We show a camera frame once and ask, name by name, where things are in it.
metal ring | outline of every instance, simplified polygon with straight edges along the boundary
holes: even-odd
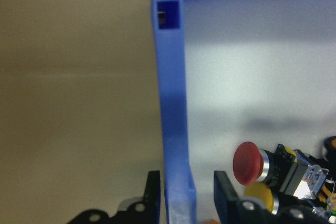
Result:
[[[259,153],[261,154],[264,160],[264,166],[262,167],[262,172],[256,181],[263,182],[264,179],[267,177],[267,174],[269,171],[269,158],[267,156],[267,153],[264,150],[259,150]]]
[[[279,210],[279,198],[276,194],[273,194],[273,210],[272,210],[272,214],[276,215],[278,210]]]

electronic component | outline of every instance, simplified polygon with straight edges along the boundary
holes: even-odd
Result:
[[[252,142],[244,142],[233,158],[233,172],[242,185],[263,182],[274,191],[299,199],[315,199],[324,184],[328,170],[312,162],[303,162],[288,147],[279,144],[271,153]]]

white surface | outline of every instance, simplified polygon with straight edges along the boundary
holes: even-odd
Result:
[[[0,222],[141,196],[163,169],[157,90],[150,0],[0,0]]]
[[[213,171],[236,147],[319,155],[336,133],[336,0],[185,1],[190,163],[198,220],[216,217]]]

metal screw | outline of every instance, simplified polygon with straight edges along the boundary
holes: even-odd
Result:
[[[244,201],[243,207],[247,210],[254,210],[254,204],[251,201]]]
[[[144,212],[145,209],[146,209],[146,207],[145,207],[145,205],[142,204],[142,203],[138,203],[138,204],[136,204],[136,206],[135,206],[135,210],[136,210],[137,212]]]
[[[296,219],[303,219],[303,212],[301,212],[299,209],[290,209],[289,213]]]

beige wall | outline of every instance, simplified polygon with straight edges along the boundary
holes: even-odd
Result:
[[[162,169],[150,0],[0,0],[1,223],[111,215]]]

